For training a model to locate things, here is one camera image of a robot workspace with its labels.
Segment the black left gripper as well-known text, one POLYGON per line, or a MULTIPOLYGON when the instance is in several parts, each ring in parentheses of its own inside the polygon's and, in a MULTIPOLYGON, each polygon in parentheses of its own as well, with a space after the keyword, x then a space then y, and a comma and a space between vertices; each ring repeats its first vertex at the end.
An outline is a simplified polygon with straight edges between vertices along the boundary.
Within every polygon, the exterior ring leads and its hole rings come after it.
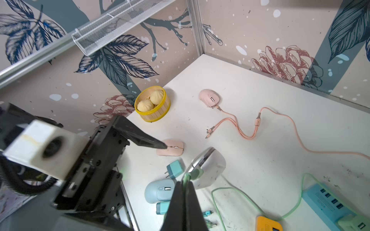
POLYGON ((142 147, 167 149, 164 142, 146 134, 126 117, 115 116, 107 125, 97 127, 51 207, 113 217, 124 204, 119 191, 122 174, 116 167, 128 140, 142 147))

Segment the orange power strip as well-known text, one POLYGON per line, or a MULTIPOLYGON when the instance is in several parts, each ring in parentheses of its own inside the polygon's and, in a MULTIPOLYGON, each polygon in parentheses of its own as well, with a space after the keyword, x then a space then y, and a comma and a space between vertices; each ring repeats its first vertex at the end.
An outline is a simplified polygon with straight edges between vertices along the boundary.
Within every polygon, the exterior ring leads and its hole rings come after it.
POLYGON ((255 223, 256 231, 283 231, 282 225, 269 218, 258 216, 255 223))

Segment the teal charger plug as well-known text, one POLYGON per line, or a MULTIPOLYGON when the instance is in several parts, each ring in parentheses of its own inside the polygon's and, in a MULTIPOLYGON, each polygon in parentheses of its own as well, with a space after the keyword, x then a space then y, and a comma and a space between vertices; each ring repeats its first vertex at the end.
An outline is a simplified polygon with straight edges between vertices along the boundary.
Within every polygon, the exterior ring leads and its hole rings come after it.
POLYGON ((175 160, 166 167, 167 171, 165 172, 166 178, 176 179, 181 174, 184 173, 183 164, 179 160, 175 160))
POLYGON ((158 202, 156 204, 156 214, 165 215, 169 209, 170 201, 158 202))

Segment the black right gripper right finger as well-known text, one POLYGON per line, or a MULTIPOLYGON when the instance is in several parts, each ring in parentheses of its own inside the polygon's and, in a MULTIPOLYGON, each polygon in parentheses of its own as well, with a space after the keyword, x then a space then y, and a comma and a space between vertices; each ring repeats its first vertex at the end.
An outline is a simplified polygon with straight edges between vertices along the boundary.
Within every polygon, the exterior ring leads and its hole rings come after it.
POLYGON ((185 231, 208 231, 192 182, 185 187, 185 231))

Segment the silver grey computer mouse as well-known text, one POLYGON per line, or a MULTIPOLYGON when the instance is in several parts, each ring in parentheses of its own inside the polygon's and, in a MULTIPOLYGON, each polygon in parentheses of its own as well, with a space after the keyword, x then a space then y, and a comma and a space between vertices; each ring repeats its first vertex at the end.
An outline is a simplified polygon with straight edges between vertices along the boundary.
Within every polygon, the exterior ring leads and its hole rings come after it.
POLYGON ((226 160, 214 147, 209 147, 199 154, 188 166, 185 173, 190 174, 196 190, 211 186, 224 172, 226 160))

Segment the light blue computer mouse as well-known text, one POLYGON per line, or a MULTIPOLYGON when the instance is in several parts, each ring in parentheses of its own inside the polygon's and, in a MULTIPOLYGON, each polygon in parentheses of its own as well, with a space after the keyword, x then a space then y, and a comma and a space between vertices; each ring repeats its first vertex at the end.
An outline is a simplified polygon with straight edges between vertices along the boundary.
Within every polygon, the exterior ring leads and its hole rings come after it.
POLYGON ((170 201, 174 188, 175 181, 172 179, 163 179, 151 182, 145 189, 145 200, 150 204, 170 201))

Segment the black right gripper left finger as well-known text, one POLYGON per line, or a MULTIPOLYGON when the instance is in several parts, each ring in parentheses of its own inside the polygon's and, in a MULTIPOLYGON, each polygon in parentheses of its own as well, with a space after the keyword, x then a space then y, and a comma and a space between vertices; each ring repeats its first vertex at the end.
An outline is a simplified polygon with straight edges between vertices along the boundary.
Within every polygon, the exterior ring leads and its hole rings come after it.
POLYGON ((186 231, 186 206, 182 182, 175 184, 166 217, 163 220, 161 231, 186 231))

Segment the light green charger plug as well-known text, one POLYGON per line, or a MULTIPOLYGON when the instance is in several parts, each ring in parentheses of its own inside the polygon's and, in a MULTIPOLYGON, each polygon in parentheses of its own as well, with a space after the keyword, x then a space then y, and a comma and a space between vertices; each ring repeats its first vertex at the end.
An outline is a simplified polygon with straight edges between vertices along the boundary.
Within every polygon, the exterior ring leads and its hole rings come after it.
POLYGON ((370 220, 361 215, 346 215, 337 224, 343 231, 370 231, 370 220))

